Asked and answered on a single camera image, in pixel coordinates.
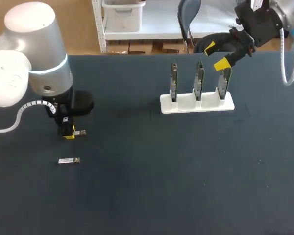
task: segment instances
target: chair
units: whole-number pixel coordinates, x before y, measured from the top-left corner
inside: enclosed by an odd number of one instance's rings
[[[188,34],[190,35],[191,42],[194,46],[194,53],[201,53],[205,52],[206,48],[214,41],[216,44],[218,42],[224,41],[226,37],[229,36],[229,33],[214,33],[199,39],[197,43],[194,43],[192,33],[190,31],[190,24],[198,14],[201,7],[201,0],[181,0],[178,10],[177,10],[177,18],[180,24],[182,38],[184,44],[187,48],[187,38]],[[219,52],[235,52],[239,48],[238,43],[233,39],[230,40],[228,43],[223,44],[219,48]]]

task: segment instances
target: white holder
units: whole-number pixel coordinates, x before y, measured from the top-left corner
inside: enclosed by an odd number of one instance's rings
[[[177,94],[176,102],[172,102],[170,94],[160,96],[161,112],[163,114],[212,112],[234,110],[235,106],[230,92],[225,100],[221,100],[218,89],[215,92],[204,92],[201,101],[196,101],[195,93]]]

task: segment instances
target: robotic arm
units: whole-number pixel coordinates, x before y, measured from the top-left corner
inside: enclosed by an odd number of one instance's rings
[[[73,89],[68,55],[53,9],[41,2],[12,8],[4,18],[0,36],[0,107],[16,104],[28,82],[42,97],[58,133],[74,139],[73,116],[86,115],[93,108],[92,96]]]
[[[259,8],[253,11],[250,4],[243,2],[235,8],[237,24],[243,26],[242,31],[236,28],[230,30],[227,38],[218,43],[212,42],[205,50],[210,55],[219,50],[222,44],[235,39],[239,49],[226,55],[222,60],[215,63],[216,70],[222,70],[235,65],[237,61],[247,54],[251,57],[256,47],[261,47],[271,39],[281,34],[284,40],[284,31],[294,29],[294,0],[270,0],[269,8]]]

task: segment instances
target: white cable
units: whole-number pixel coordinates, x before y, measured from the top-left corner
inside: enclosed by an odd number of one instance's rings
[[[282,71],[282,79],[283,79],[283,84],[285,86],[289,86],[294,82],[294,67],[293,67],[293,72],[291,75],[291,78],[289,81],[286,80],[286,75],[285,75],[285,65],[284,65],[284,30],[280,30],[281,34],[281,71]]]
[[[10,132],[10,131],[13,131],[15,128],[17,128],[18,125],[20,124],[20,121],[21,121],[22,112],[23,112],[25,109],[27,109],[27,108],[29,108],[29,107],[31,107],[31,106],[34,106],[34,105],[45,105],[45,106],[48,106],[48,107],[50,108],[50,111],[51,111],[53,114],[55,114],[55,112],[56,112],[56,109],[55,109],[54,105],[51,104],[51,103],[49,103],[49,102],[47,102],[47,101],[41,101],[41,100],[38,100],[38,101],[32,101],[32,102],[29,102],[29,103],[23,105],[23,106],[19,109],[19,111],[18,111],[18,113],[17,113],[17,115],[16,115],[15,123],[13,124],[13,126],[7,128],[7,129],[0,130],[0,133]]]

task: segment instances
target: wall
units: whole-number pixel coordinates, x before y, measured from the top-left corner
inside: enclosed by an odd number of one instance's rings
[[[0,34],[4,15],[13,6],[35,0],[0,0]],[[57,15],[68,54],[100,52],[91,0],[39,0],[49,4]]]

